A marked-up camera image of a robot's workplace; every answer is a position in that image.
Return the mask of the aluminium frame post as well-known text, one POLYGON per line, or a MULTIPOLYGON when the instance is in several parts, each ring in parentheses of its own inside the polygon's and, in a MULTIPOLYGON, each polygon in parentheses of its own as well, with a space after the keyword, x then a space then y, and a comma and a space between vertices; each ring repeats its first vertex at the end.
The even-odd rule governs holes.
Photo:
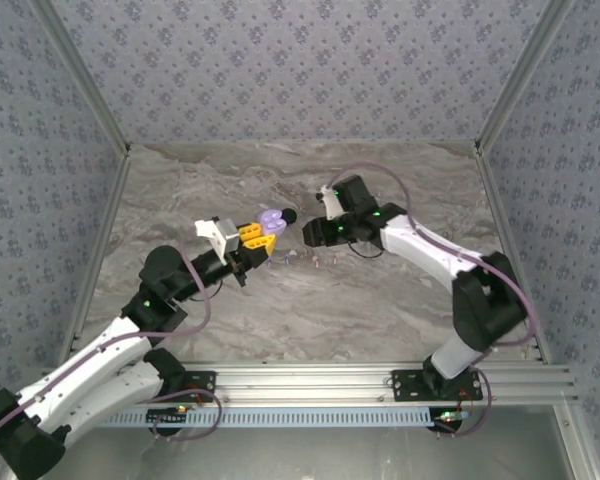
POLYGON ((95 77, 79 53, 69 30, 65 27, 53 1, 27 1, 108 140, 115 151, 125 157, 128 152, 128 142, 125 135, 97 86, 95 77))
POLYGON ((575 0, 547 0, 524 48, 504 83, 478 137, 476 148, 487 152, 505 126, 517 102, 546 55, 575 0))

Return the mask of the small controller board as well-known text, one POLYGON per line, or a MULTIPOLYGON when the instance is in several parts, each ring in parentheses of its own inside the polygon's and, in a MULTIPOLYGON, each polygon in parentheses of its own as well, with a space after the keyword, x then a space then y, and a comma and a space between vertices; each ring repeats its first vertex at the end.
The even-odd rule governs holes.
POLYGON ((157 408, 146 412, 145 421, 151 431, 171 437, 182 430, 186 417, 186 411, 177 407, 157 408))
POLYGON ((430 416, 433 422, 431 431, 455 435, 463 421, 469 417, 469 413, 462 409, 431 408, 430 416))

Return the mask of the aluminium table side rail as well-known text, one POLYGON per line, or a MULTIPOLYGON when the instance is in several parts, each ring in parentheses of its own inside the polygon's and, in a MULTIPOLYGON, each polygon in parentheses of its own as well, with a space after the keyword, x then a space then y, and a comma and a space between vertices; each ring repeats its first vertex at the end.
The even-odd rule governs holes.
POLYGON ((57 359, 59 364, 70 357, 75 340, 82 334, 104 260, 105 249, 122 199, 129 169, 129 151, 125 151, 116 170, 114 183, 105 205, 104 213, 102 214, 92 253, 86 265, 86 273, 78 290, 76 304, 65 329, 65 335, 57 359))
MULTIPOLYGON (((531 300, 531 303, 533 304, 531 287, 525 276, 524 267, 522 265, 518 249, 515 245, 513 233, 507 218, 503 201, 500 197, 494 174, 491 170, 489 161, 486 159, 486 156, 483 153, 483 149, 481 148, 481 145, 478 141, 475 142, 474 152, 481 180, 483 182, 484 190, 496 224, 503 251, 508 256, 512 264, 512 268, 514 270, 517 280, 519 281, 521 289, 524 291, 526 296, 529 298, 529 300, 531 300)), ((544 336, 544 331, 542 330, 540 325, 540 316, 536 312, 537 310, 534 312, 537 320, 535 336, 534 340, 531 343, 534 344, 536 350, 538 350, 538 358, 541 359, 542 362, 545 364, 551 364, 553 363, 551 353, 544 336)))

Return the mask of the purple toy figure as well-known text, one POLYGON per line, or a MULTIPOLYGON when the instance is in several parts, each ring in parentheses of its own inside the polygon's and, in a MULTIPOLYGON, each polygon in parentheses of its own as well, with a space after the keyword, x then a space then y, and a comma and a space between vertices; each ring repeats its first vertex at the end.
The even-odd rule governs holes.
POLYGON ((264 236, 282 235, 287 227, 283 211, 277 209, 262 211, 257 217, 257 222, 260 224, 264 236))

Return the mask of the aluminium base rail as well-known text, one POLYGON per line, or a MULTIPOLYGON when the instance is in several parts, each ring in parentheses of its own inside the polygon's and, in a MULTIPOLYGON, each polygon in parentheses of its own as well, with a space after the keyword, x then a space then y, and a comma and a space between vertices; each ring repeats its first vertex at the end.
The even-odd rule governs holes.
MULTIPOLYGON (((394 402, 391 373, 414 362, 188 362, 214 371, 215 394, 229 407, 380 407, 394 402)), ((575 403, 575 377, 563 365, 537 361, 483 363, 495 406, 575 403)))

